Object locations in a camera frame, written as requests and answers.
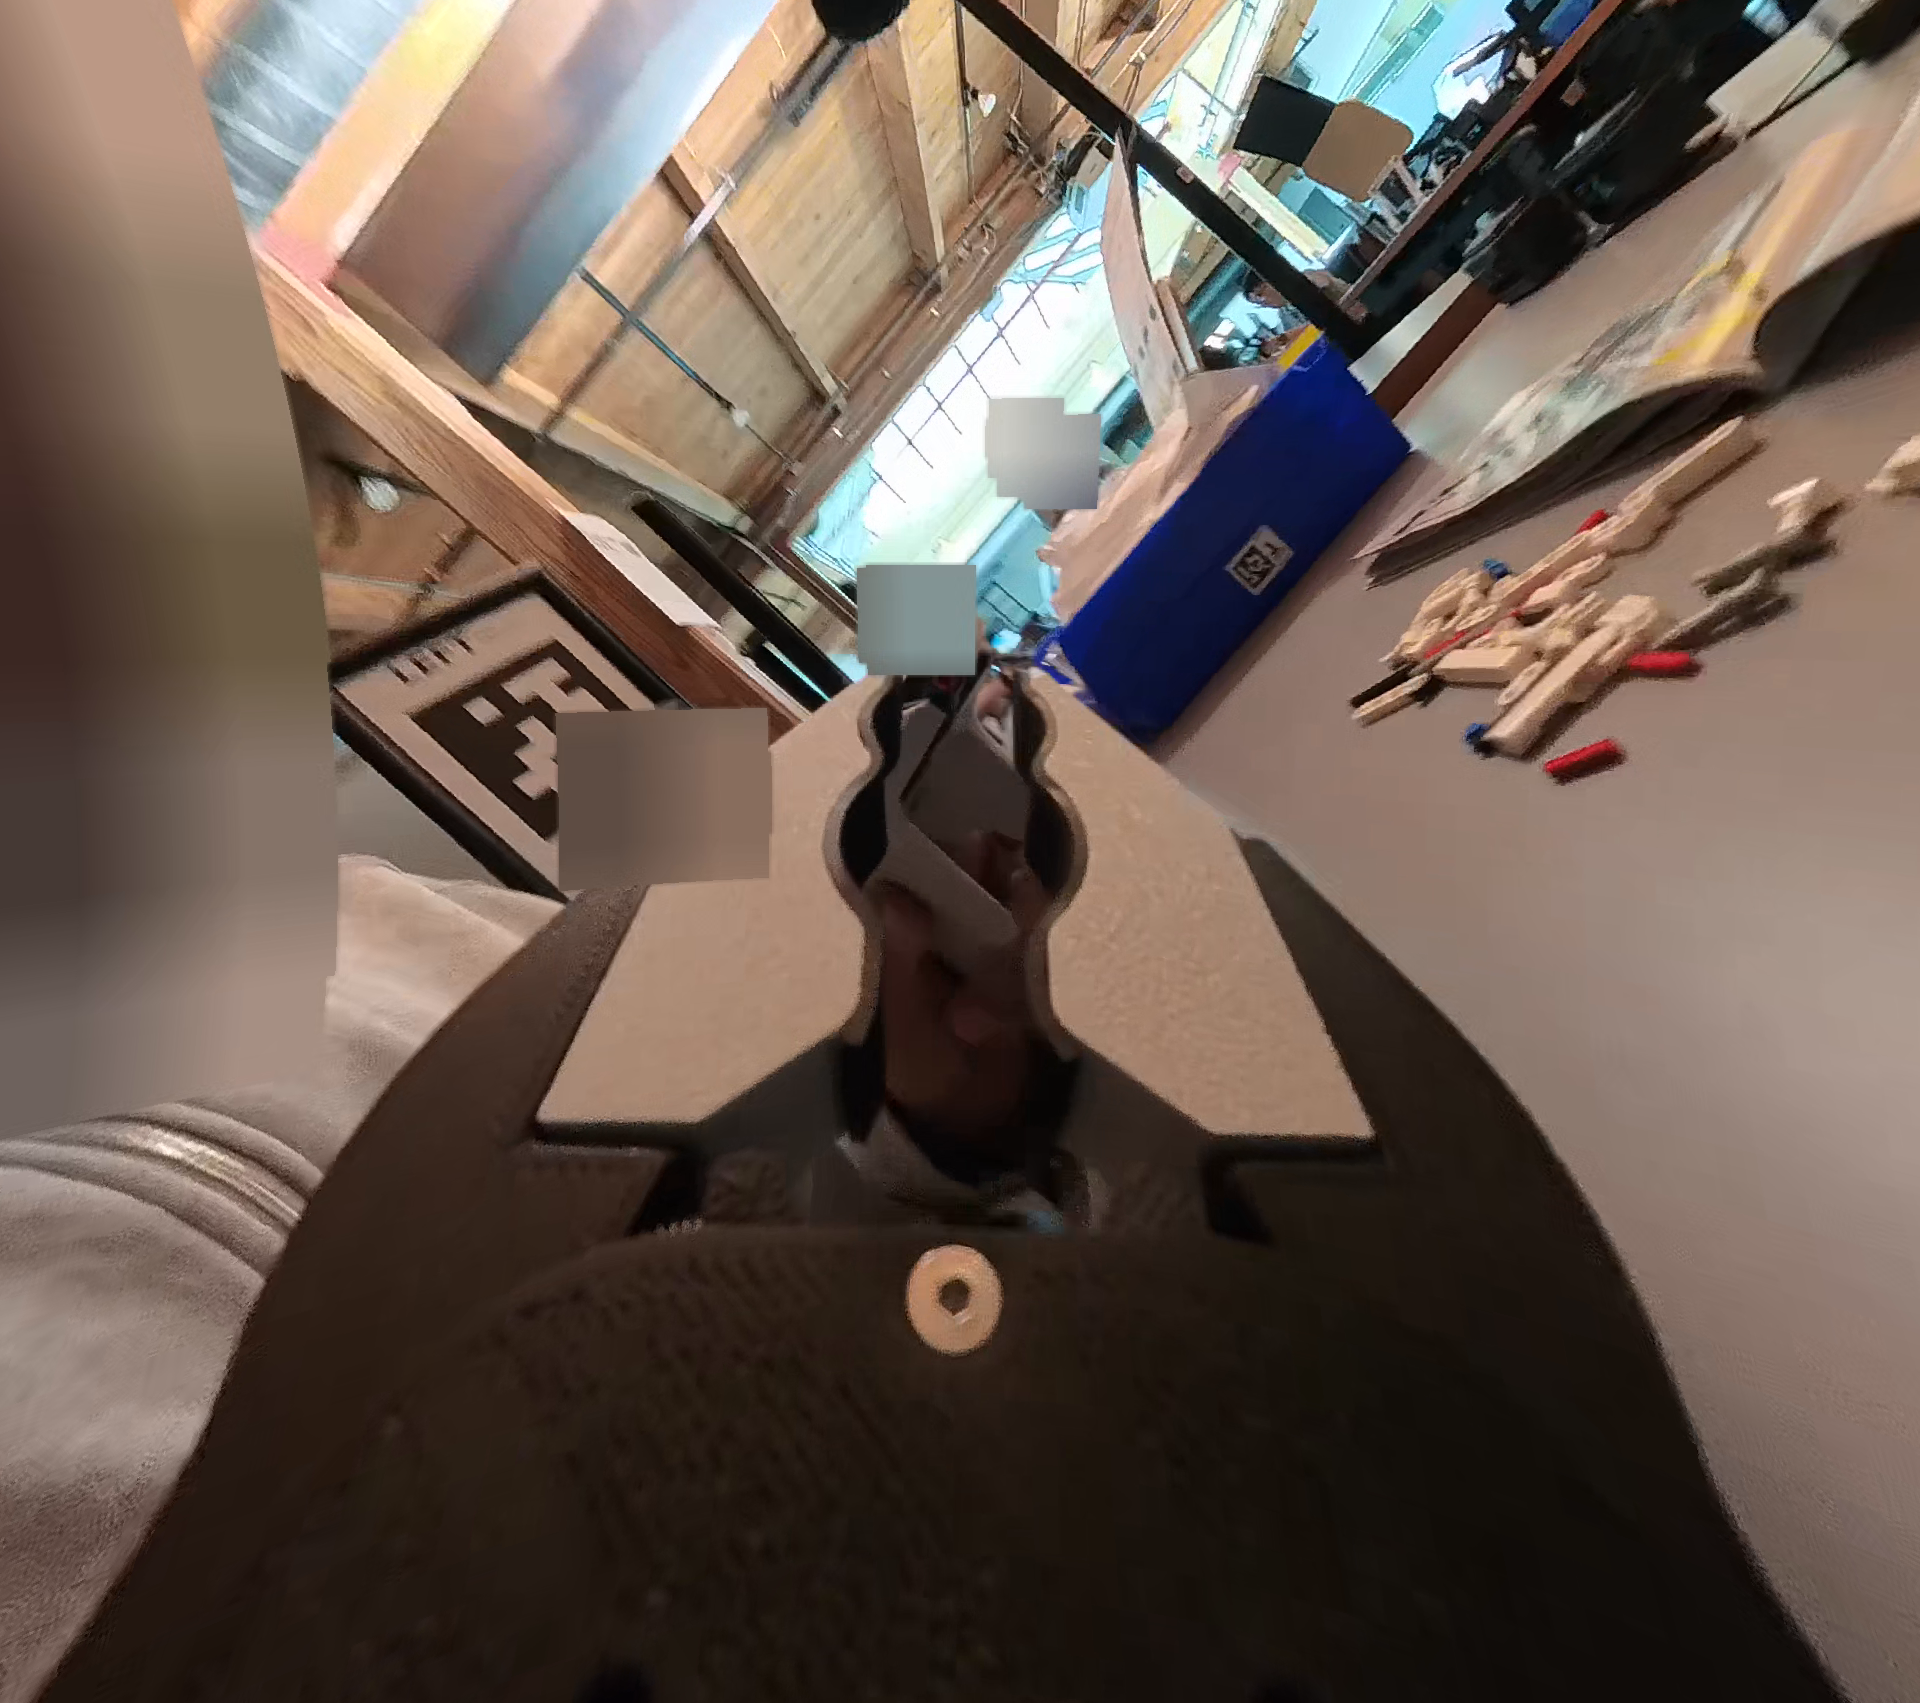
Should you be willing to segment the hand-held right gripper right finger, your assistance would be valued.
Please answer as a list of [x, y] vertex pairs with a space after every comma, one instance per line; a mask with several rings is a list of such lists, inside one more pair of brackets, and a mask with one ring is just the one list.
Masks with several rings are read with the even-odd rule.
[[1208, 1138], [1373, 1140], [1237, 833], [1083, 705], [1038, 709], [1072, 850], [1044, 934], [1058, 1032]]

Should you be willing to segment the pile of lego pieces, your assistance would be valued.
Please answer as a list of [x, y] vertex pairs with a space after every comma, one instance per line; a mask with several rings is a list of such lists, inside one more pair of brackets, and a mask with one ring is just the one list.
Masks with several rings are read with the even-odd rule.
[[1620, 561], [1648, 553], [1763, 449], [1750, 421], [1728, 421], [1537, 565], [1483, 565], [1445, 579], [1419, 605], [1380, 681], [1352, 701], [1352, 725], [1373, 729], [1429, 709], [1450, 689], [1489, 691], [1494, 715], [1465, 735], [1467, 749], [1530, 761], [1616, 683], [1695, 677], [1707, 649], [1789, 613], [1786, 579], [1835, 553], [1835, 531], [1852, 505], [1916, 499], [1911, 439], [1856, 493], [1812, 477], [1771, 497], [1767, 537], [1693, 579], [1691, 615], [1671, 615], [1648, 595], [1607, 593]]

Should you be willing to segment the grey zip hoodie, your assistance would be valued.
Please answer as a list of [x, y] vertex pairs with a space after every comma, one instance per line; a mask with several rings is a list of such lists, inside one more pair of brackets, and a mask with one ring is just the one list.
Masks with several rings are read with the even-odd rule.
[[636, 908], [348, 858], [317, 1064], [5, 1142], [5, 1700], [186, 1700], [423, 1360], [632, 1214], [535, 1120]]

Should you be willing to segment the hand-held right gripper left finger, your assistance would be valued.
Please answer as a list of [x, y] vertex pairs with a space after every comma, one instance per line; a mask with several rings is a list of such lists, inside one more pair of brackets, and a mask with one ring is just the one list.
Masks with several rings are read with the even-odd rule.
[[565, 717], [562, 882], [645, 892], [543, 1122], [694, 1124], [854, 1024], [868, 932], [843, 838], [887, 689], [854, 685], [780, 743], [745, 709]]

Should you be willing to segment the blue plastic bin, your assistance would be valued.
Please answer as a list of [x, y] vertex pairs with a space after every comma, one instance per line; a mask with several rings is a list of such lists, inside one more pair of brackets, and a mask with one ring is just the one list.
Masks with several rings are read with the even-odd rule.
[[1083, 607], [1058, 659], [1117, 731], [1175, 729], [1409, 459], [1401, 429], [1314, 337], [1222, 415]]

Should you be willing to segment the person's left hand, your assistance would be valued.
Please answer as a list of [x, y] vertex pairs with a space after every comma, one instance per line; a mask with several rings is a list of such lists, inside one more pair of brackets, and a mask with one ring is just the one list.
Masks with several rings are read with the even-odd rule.
[[883, 1100], [931, 1142], [997, 1152], [1027, 1126], [1050, 1054], [1031, 946], [1055, 896], [1006, 838], [972, 842], [964, 868], [1015, 928], [1012, 944], [971, 974], [941, 956], [923, 900], [876, 892]]

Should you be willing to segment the white paper sheets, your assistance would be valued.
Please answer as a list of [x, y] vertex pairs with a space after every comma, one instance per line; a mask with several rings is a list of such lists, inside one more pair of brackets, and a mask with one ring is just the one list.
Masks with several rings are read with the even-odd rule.
[[1101, 261], [1119, 347], [1155, 433], [1189, 425], [1202, 433], [1229, 431], [1282, 381], [1277, 367], [1202, 373], [1189, 365], [1151, 277], [1134, 155], [1124, 139], [1109, 167]]

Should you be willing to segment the person's left forearm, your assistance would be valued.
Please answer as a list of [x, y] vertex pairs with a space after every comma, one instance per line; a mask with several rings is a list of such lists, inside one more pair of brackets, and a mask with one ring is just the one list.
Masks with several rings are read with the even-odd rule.
[[1038, 1170], [959, 1178], [934, 1164], [900, 1118], [876, 1116], [863, 1138], [841, 1136], [812, 1166], [804, 1218], [817, 1226], [941, 1226], [1060, 1236], [1109, 1216], [1109, 1186], [1058, 1154]]

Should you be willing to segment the open instruction booklet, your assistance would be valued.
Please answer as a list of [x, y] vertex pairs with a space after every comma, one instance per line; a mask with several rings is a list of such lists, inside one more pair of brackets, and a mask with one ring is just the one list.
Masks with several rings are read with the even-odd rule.
[[1512, 397], [1360, 559], [1386, 581], [1782, 395], [1883, 253], [1918, 225], [1918, 103], [1794, 155], [1660, 297]]

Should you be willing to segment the black and beige monitor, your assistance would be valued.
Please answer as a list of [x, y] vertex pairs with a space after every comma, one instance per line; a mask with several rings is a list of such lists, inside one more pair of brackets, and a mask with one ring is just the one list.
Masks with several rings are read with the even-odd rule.
[[1293, 167], [1313, 185], [1365, 203], [1414, 141], [1411, 127], [1368, 103], [1330, 103], [1308, 89], [1260, 77], [1231, 151]]

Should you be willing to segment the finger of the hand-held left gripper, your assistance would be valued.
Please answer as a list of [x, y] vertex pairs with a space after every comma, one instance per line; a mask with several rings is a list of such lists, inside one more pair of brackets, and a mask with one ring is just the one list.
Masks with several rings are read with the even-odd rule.
[[1016, 924], [945, 848], [964, 837], [925, 835], [918, 797], [903, 805], [897, 783], [884, 787], [884, 880], [927, 906], [941, 954], [997, 954], [1012, 946]]
[[972, 711], [955, 715], [918, 765], [925, 835], [1023, 835], [1029, 783], [1006, 741]]

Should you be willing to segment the far desk with dark equipment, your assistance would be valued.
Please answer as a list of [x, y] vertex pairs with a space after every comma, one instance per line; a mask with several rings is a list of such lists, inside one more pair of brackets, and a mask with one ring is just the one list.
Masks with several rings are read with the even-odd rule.
[[[1384, 333], [1467, 263], [1525, 203], [1565, 227], [1631, 223], [1704, 165], [1711, 95], [1765, 55], [1761, 0], [1516, 0], [1507, 51], [1537, 53], [1489, 105], [1440, 121], [1404, 227], [1344, 293]], [[1790, 25], [1819, 0], [1777, 0]]]

